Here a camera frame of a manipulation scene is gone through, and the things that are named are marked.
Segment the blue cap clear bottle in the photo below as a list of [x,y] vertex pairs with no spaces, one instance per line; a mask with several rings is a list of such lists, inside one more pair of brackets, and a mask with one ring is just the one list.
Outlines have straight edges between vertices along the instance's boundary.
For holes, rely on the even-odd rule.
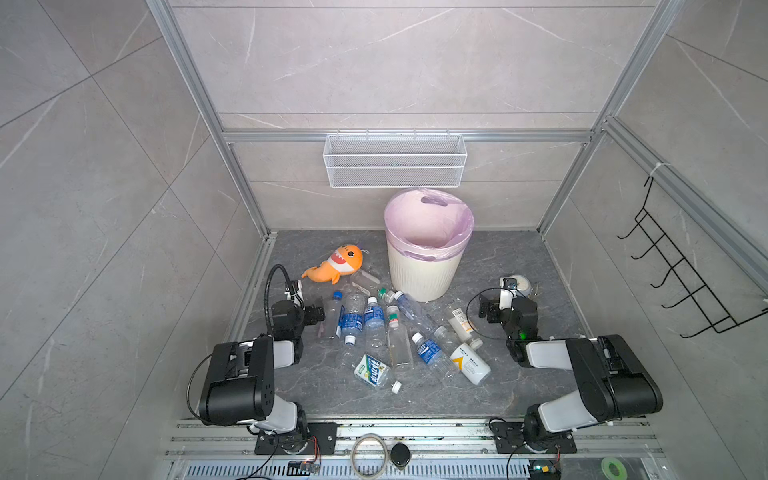
[[326,340],[338,338],[338,322],[343,308],[343,294],[334,291],[323,300],[324,321],[322,337]]

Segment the clear bottle orange white label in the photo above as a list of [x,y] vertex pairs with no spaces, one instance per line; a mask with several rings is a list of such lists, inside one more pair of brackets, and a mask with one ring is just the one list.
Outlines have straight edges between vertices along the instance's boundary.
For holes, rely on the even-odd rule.
[[476,339],[475,331],[461,308],[449,307],[447,317],[448,323],[463,343],[471,344]]

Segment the pocari sweat bottle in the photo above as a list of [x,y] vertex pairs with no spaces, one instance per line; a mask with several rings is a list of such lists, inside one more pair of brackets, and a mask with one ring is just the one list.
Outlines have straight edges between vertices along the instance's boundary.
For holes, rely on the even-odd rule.
[[342,341],[340,365],[353,368],[364,351],[363,317],[366,308],[366,296],[354,291],[343,301],[340,317],[339,337]]
[[418,357],[427,366],[429,372],[441,380],[452,380],[457,369],[450,357],[441,349],[438,343],[421,332],[415,331],[411,341],[416,347]]

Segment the crushed green white label bottle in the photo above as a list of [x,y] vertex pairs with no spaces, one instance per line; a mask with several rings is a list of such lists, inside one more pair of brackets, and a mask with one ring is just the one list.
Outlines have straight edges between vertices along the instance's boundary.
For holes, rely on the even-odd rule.
[[391,368],[377,358],[364,354],[354,367],[354,376],[373,388],[384,388],[390,385]]

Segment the green band clear square bottle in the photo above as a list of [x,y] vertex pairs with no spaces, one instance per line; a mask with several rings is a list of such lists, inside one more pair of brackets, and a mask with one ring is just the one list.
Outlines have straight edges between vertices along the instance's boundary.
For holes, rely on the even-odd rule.
[[398,371],[413,368],[413,356],[408,337],[408,329],[400,319],[399,308],[390,305],[386,308],[387,338],[393,367]]

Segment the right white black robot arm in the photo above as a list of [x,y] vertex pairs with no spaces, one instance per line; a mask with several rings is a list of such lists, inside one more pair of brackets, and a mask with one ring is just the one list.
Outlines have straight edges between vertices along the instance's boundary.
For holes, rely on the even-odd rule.
[[575,429],[659,412],[663,396],[628,343],[619,335],[545,340],[538,306],[524,296],[506,301],[479,296],[478,316],[499,324],[510,356],[523,368],[569,371],[576,389],[526,411],[523,443],[543,452]]

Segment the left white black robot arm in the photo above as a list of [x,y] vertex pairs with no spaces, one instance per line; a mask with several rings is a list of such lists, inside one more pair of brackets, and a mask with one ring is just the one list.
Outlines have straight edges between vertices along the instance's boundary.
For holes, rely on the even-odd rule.
[[296,365],[304,328],[325,320],[320,306],[281,300],[267,309],[267,332],[252,340],[220,343],[208,364],[200,399],[189,406],[206,425],[246,425],[282,441],[309,439],[306,414],[276,393],[275,372]]

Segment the pink plastic bin liner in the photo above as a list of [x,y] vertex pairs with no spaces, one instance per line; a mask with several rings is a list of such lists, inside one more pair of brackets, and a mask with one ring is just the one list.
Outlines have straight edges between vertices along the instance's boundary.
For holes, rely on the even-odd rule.
[[394,195],[384,210],[388,244],[412,259],[436,262],[461,254],[475,227],[469,206],[444,191],[414,188]]

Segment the green label square clear bottle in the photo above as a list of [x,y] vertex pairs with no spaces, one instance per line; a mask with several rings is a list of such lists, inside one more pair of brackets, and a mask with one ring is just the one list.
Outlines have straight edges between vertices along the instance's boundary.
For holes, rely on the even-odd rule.
[[365,293],[369,297],[376,297],[384,304],[391,304],[395,301],[395,293],[384,287],[378,277],[367,271],[360,269],[351,275],[352,285]]

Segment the orange shark plush toy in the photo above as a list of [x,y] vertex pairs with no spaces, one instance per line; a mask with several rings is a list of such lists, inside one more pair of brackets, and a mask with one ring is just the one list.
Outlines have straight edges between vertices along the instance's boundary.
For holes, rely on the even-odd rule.
[[362,268],[364,254],[352,244],[335,249],[327,260],[317,267],[311,267],[302,274],[302,279],[309,278],[317,283],[330,282],[335,285],[343,276],[349,276]]

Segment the Pocari Sweat bottle upright label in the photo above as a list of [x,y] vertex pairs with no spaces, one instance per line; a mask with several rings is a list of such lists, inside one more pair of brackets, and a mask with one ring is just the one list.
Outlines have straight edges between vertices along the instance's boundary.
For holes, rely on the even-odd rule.
[[384,311],[376,297],[367,299],[363,315],[365,352],[376,359],[386,362],[388,356],[387,331]]

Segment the black round device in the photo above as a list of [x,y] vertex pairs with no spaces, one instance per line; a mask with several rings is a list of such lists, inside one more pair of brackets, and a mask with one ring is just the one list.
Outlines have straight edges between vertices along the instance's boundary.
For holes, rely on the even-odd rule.
[[412,454],[409,447],[398,442],[394,444],[389,453],[391,463],[401,471],[404,471],[411,462]]

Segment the green tape roll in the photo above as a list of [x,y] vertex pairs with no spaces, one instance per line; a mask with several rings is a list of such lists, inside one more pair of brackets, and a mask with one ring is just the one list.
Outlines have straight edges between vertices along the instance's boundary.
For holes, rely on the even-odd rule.
[[601,471],[607,480],[627,480],[628,470],[625,464],[615,457],[605,457],[601,460]]

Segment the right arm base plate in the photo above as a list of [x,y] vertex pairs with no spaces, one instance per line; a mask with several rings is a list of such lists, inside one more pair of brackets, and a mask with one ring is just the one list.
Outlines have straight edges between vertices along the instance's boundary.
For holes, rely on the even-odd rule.
[[487,424],[500,454],[575,454],[577,447],[570,432],[534,433],[523,421],[492,418]]

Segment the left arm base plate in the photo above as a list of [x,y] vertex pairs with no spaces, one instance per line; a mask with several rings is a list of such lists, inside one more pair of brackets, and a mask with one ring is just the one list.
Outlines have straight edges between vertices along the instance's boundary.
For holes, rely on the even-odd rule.
[[290,433],[257,435],[254,453],[256,455],[310,455],[326,456],[335,452],[339,424],[333,422],[310,422],[299,426]]

